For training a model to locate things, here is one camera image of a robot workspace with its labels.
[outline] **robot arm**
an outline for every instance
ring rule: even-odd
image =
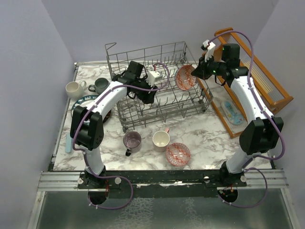
[[[206,53],[199,59],[199,65],[192,75],[203,80],[207,80],[212,75],[220,75],[236,94],[247,116],[248,126],[240,135],[239,149],[228,161],[223,163],[220,169],[221,182],[224,185],[230,185],[235,179],[239,179],[243,168],[252,158],[274,148],[279,138],[268,118],[261,112],[250,91],[251,88],[254,89],[259,103],[263,104],[266,113],[272,117],[280,131],[284,123],[281,118],[275,118],[264,105],[252,78],[250,78],[251,85],[248,84],[248,68],[240,66],[238,44],[223,45],[223,62],[214,61],[214,43],[205,41],[202,49]]]
[[[76,136],[76,144],[83,149],[86,154],[86,164],[90,166],[94,174],[100,175],[104,169],[99,145],[104,137],[103,119],[107,113],[130,92],[133,92],[145,104],[153,103],[158,89],[154,83],[162,79],[162,74],[158,71],[149,71],[146,76],[140,78],[143,67],[142,64],[131,61],[126,71],[114,76],[108,87],[111,91],[105,90],[86,107],[77,106],[74,109],[70,131],[72,138],[85,114],[91,110]]]

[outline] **wire dish rack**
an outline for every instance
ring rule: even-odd
[[[169,84],[157,91],[153,104],[144,104],[138,98],[131,99],[128,96],[117,103],[119,120],[125,133],[136,126],[144,125],[147,127],[150,123],[166,122],[167,119],[178,115],[184,118],[200,114],[209,107],[213,95],[206,81],[198,83],[199,79],[197,79],[195,86],[187,91],[182,91],[176,85],[175,75],[179,68],[186,64],[197,66],[185,42],[109,54],[110,48],[115,45],[116,43],[105,45],[111,78],[125,71],[130,61],[143,64],[148,71],[152,69],[153,63],[162,62],[167,65],[170,71]],[[166,82],[167,73],[162,66],[156,66],[156,70],[163,74],[163,79],[155,84],[160,88]]]

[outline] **plate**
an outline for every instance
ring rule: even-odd
[[[196,77],[191,75],[195,68],[191,65],[182,66],[176,74],[176,85],[183,91],[187,91],[195,86]]]
[[[191,159],[191,152],[185,144],[173,143],[166,149],[166,158],[173,166],[185,166]]]

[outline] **gray wall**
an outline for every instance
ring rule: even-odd
[[[278,0],[42,0],[76,62],[112,53],[186,41],[196,58],[214,32],[233,27],[253,41]]]
[[[26,228],[73,60],[40,0],[0,4],[0,228]]]
[[[305,2],[280,0],[259,35],[254,52],[295,98],[278,115],[284,120],[286,155],[277,162],[285,169],[299,220],[305,228]],[[281,144],[274,149],[281,152]]]

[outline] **white cup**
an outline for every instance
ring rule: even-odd
[[[70,82],[66,85],[66,93],[70,99],[78,100],[85,94],[86,81]]]
[[[168,132],[170,132],[170,129],[166,128],[165,131],[160,130],[154,133],[154,135],[152,136],[152,143],[155,151],[166,151],[166,148],[170,142],[170,135],[168,134]]]

